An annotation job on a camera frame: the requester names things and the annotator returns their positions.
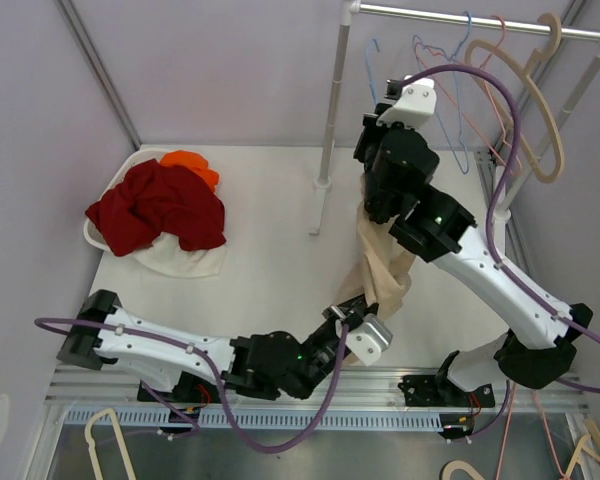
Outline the white plastic laundry basket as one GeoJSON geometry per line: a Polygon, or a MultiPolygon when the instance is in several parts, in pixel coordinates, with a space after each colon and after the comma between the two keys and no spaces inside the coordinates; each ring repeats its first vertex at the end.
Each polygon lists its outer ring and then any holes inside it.
{"type": "MultiPolygon", "coordinates": [[[[154,158],[154,155],[151,155],[150,151],[148,149],[139,150],[139,151],[131,154],[124,161],[122,166],[118,169],[116,174],[113,176],[112,180],[108,183],[107,187],[101,194],[101,197],[103,197],[105,193],[107,193],[109,190],[113,189],[115,186],[117,186],[119,183],[121,183],[124,180],[127,172],[131,168],[133,168],[134,166],[136,166],[138,164],[149,161],[153,158],[154,158]]],[[[104,251],[104,252],[111,251],[110,247],[107,245],[106,241],[104,240],[104,237],[102,236],[102,234],[100,233],[98,228],[95,226],[95,224],[89,218],[87,218],[84,222],[83,235],[84,235],[85,240],[91,246],[93,246],[101,251],[104,251]]]]}

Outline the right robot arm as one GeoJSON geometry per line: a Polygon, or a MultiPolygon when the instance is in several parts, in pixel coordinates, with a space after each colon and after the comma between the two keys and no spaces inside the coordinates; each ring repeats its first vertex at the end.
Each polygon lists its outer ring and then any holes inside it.
{"type": "Polygon", "coordinates": [[[435,392],[446,404],[499,379],[540,390],[559,380],[573,363],[579,332],[560,322],[565,314],[589,325],[593,313],[583,303],[550,300],[536,283],[527,288],[510,274],[518,269],[488,249],[485,231],[454,197],[431,184],[439,156],[404,119],[383,124],[390,110],[379,103],[363,117],[354,157],[364,167],[363,208],[409,253],[447,272],[486,303],[508,326],[505,334],[470,351],[450,353],[438,369],[435,392]],[[533,304],[549,300],[555,313],[533,304]]]}

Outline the beige plastic hanger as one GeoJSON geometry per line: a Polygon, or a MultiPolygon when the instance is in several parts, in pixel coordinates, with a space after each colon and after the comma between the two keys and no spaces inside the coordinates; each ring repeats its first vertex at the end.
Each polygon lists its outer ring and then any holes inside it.
{"type": "Polygon", "coordinates": [[[518,79],[523,88],[523,92],[529,97],[529,100],[537,108],[544,123],[546,134],[548,136],[548,147],[552,150],[554,156],[554,166],[551,170],[543,170],[540,161],[542,154],[539,148],[532,147],[523,134],[520,135],[519,149],[532,175],[544,184],[551,184],[558,180],[564,170],[565,153],[559,127],[554,114],[552,113],[545,96],[540,87],[532,78],[533,70],[545,61],[550,60],[557,52],[562,41],[561,27],[562,22],[559,17],[553,13],[543,13],[538,17],[539,24],[549,29],[548,43],[542,48],[535,48],[524,64],[511,56],[509,52],[501,47],[502,40],[511,27],[505,25],[502,18],[500,20],[501,38],[497,43],[492,43],[483,39],[475,39],[469,43],[465,49],[464,63],[473,66],[473,55],[476,50],[482,50],[486,53],[484,60],[478,65],[484,69],[493,57],[501,61],[518,79]]]}

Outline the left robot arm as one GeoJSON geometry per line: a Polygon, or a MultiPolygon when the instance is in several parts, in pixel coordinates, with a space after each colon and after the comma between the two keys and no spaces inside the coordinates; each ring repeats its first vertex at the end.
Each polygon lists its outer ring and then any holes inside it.
{"type": "Polygon", "coordinates": [[[331,306],[304,341],[285,331],[212,337],[146,321],[116,293],[98,290],[84,301],[57,358],[90,370],[112,363],[174,401],[193,394],[195,377],[250,398],[307,399],[333,371],[340,344],[366,366],[388,349],[393,335],[377,310],[363,296],[331,306]]]}

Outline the orange t-shirt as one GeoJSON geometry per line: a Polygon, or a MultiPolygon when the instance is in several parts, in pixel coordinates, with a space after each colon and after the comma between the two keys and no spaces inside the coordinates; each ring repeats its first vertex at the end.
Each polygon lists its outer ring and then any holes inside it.
{"type": "Polygon", "coordinates": [[[160,164],[164,167],[184,167],[192,171],[205,182],[212,192],[216,192],[220,183],[219,173],[210,167],[209,162],[204,156],[196,152],[186,150],[172,151],[162,157],[160,164]]]}

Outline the dark red t-shirt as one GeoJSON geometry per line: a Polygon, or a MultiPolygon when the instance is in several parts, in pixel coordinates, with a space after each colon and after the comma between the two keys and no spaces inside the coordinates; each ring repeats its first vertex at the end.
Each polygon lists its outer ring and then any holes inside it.
{"type": "Polygon", "coordinates": [[[86,217],[116,256],[147,248],[163,233],[175,236],[184,251],[226,243],[224,204],[205,180],[155,159],[132,167],[87,208],[86,217]]]}

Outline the pink hanger on floor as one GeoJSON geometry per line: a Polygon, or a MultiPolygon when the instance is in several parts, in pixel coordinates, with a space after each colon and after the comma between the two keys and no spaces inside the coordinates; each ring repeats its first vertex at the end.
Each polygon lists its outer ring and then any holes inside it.
{"type": "Polygon", "coordinates": [[[569,479],[539,394],[529,394],[534,410],[522,414],[515,410],[517,395],[518,386],[514,384],[505,402],[506,417],[494,479],[569,479]]]}

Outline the beige t-shirt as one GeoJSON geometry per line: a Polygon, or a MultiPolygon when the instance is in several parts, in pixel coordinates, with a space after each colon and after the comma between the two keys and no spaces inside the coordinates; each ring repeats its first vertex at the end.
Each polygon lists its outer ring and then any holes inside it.
{"type": "Polygon", "coordinates": [[[360,178],[361,199],[356,210],[359,246],[354,266],[344,277],[334,299],[336,305],[361,297],[379,323],[387,322],[403,306],[411,287],[410,269],[415,255],[399,246],[389,234],[389,223],[377,224],[364,208],[365,180],[360,178]]]}

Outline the white t-shirt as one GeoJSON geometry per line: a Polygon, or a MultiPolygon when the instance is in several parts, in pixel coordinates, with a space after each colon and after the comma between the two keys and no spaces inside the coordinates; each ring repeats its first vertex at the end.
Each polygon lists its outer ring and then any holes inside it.
{"type": "Polygon", "coordinates": [[[163,233],[149,247],[133,252],[131,257],[164,276],[191,279],[219,275],[226,253],[225,245],[210,250],[185,251],[176,236],[163,233]]]}

